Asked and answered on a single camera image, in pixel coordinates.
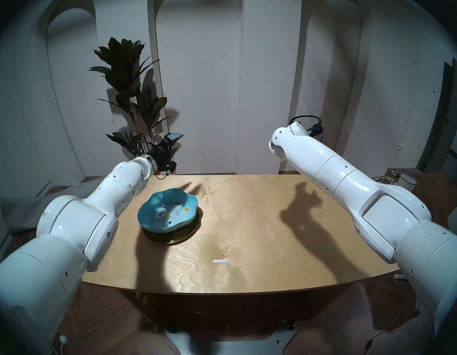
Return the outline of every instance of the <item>ceramic bowl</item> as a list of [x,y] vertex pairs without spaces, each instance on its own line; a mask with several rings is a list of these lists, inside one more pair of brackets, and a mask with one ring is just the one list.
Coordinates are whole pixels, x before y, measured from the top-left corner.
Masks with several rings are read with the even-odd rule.
[[138,211],[142,228],[168,233],[189,224],[196,216],[199,201],[182,189],[171,188],[153,193]]

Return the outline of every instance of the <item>bucket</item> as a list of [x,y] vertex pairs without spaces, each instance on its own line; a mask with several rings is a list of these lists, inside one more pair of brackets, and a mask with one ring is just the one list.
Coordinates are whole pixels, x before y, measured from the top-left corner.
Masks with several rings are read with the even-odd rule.
[[397,186],[406,188],[409,192],[411,192],[414,187],[416,187],[417,179],[408,173],[399,173],[399,180],[396,183]]

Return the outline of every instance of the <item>bolt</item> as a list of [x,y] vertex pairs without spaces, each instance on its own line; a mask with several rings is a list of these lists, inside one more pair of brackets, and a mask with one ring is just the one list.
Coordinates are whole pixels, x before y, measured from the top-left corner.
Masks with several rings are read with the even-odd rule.
[[286,328],[289,330],[289,331],[294,331],[294,329],[296,328],[296,322],[293,321],[292,319],[288,320],[286,322]]
[[166,327],[166,330],[169,332],[169,333],[177,333],[177,326],[175,323],[169,323],[168,324],[168,327]]

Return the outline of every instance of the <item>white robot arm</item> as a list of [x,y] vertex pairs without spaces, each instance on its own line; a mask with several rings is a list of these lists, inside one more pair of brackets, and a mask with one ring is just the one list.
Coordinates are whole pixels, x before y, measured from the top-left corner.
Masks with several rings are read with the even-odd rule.
[[269,147],[347,210],[357,233],[382,259],[398,263],[435,314],[438,329],[457,296],[457,236],[432,222],[412,193],[373,181],[299,122],[278,128]]
[[85,199],[63,195],[41,215],[36,238],[0,264],[0,320],[27,354],[48,354],[54,335],[80,286],[95,271],[118,226],[118,216],[155,171],[174,172],[168,134],[152,150],[118,164]]

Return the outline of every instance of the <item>wood grain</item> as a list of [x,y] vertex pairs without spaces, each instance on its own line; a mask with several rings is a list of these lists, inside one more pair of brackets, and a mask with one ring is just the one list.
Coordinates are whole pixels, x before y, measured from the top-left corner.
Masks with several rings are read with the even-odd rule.
[[[199,230],[167,247],[142,233],[157,191],[197,196]],[[227,263],[213,263],[214,259]],[[303,176],[152,178],[119,217],[99,269],[83,280],[145,293],[273,293],[337,285],[397,270],[356,234],[349,214]]]

